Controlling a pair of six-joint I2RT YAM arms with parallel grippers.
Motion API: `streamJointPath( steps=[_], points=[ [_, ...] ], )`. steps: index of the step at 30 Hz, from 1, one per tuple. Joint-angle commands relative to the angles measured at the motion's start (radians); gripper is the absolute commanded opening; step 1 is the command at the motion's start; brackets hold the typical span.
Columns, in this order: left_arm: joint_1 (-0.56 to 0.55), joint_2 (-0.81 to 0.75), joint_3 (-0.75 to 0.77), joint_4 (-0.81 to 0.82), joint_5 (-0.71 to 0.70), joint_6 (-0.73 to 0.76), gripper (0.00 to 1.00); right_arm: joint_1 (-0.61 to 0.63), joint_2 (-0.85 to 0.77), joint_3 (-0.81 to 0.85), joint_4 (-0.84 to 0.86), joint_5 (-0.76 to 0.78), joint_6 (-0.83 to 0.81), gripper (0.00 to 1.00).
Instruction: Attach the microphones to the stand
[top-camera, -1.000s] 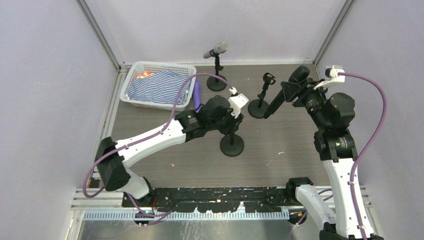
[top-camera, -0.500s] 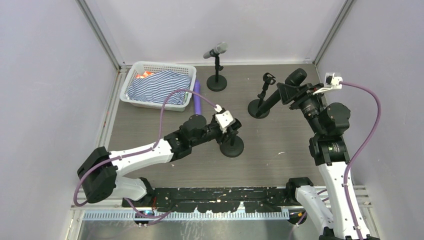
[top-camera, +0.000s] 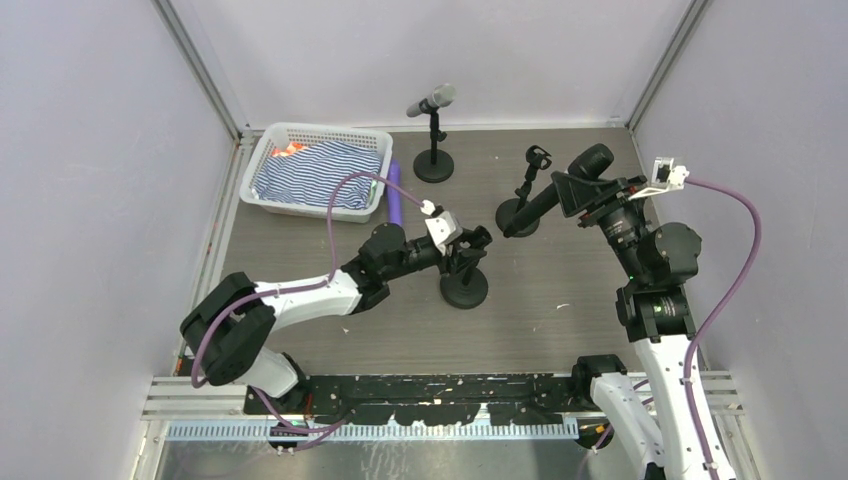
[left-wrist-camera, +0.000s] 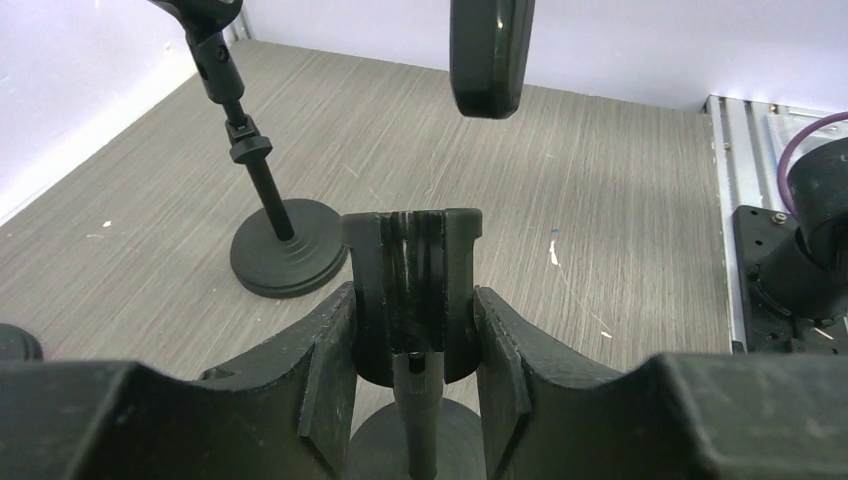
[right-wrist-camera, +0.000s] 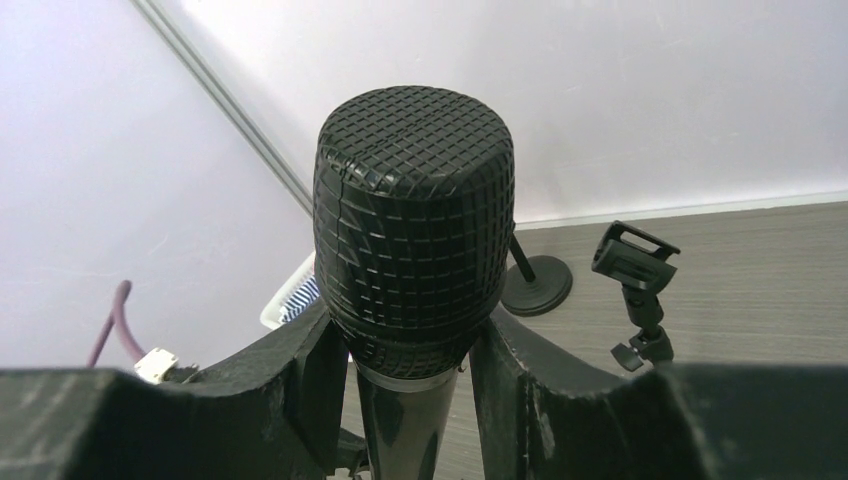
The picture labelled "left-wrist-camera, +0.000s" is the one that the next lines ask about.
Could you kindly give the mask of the black microphone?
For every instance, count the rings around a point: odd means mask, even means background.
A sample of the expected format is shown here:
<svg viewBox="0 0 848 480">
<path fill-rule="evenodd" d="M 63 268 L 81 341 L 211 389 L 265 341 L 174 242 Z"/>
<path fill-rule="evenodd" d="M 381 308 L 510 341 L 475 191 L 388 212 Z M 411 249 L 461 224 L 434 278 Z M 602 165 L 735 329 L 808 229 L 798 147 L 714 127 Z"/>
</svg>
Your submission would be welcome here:
<svg viewBox="0 0 848 480">
<path fill-rule="evenodd" d="M 449 76 L 459 112 L 501 120 L 520 104 L 533 0 L 452 0 Z"/>
</svg>

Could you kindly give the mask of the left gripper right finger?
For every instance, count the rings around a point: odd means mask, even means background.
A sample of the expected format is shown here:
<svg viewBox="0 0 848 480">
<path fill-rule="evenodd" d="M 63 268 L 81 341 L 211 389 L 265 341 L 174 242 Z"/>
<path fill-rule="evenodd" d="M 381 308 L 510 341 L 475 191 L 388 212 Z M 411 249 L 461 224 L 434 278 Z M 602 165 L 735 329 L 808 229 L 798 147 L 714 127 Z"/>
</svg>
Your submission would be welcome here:
<svg viewBox="0 0 848 480">
<path fill-rule="evenodd" d="M 480 287 L 491 479 L 843 479 L 840 356 L 663 353 L 620 373 Z"/>
</svg>

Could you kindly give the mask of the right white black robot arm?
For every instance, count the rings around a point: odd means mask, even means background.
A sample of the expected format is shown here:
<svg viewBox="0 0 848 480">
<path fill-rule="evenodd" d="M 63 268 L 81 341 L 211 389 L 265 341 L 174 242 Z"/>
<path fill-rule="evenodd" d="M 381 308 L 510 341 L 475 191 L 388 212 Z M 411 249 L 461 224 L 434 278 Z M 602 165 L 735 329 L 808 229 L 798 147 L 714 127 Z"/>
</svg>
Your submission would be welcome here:
<svg viewBox="0 0 848 480">
<path fill-rule="evenodd" d="M 847 313 L 847 140 L 803 155 L 787 175 L 797 228 L 760 264 L 773 308 L 815 321 Z"/>
</svg>

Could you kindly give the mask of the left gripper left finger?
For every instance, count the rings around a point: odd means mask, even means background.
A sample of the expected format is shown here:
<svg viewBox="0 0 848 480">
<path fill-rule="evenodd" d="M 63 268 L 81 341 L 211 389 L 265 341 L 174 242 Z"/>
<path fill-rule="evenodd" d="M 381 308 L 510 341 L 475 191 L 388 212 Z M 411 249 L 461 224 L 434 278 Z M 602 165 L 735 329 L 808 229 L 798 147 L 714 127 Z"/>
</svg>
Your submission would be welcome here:
<svg viewBox="0 0 848 480">
<path fill-rule="evenodd" d="M 338 479 L 357 376 L 355 295 L 198 380 L 136 361 L 1 366 L 5 479 Z"/>
</svg>

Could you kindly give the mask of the black mic stand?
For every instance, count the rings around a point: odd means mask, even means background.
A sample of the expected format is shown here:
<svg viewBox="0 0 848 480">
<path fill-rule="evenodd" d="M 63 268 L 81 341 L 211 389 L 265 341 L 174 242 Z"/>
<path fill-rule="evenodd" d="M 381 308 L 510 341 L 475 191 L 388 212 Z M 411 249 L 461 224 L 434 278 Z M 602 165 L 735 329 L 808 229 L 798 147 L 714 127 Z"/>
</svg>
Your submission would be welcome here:
<svg viewBox="0 0 848 480">
<path fill-rule="evenodd" d="M 394 399 L 365 420 L 349 479 L 481 479 L 477 413 L 444 396 L 481 361 L 474 323 L 476 208 L 346 215 L 355 290 L 353 360 Z"/>
<path fill-rule="evenodd" d="M 236 279 L 266 298 L 316 291 L 347 258 L 340 216 L 322 202 L 280 196 L 267 162 L 271 140 L 241 105 L 245 85 L 224 38 L 225 28 L 241 13 L 241 2 L 162 0 L 156 5 L 184 29 L 206 94 L 226 115 L 229 155 L 246 168 L 262 203 L 234 234 L 229 258 Z"/>
</svg>

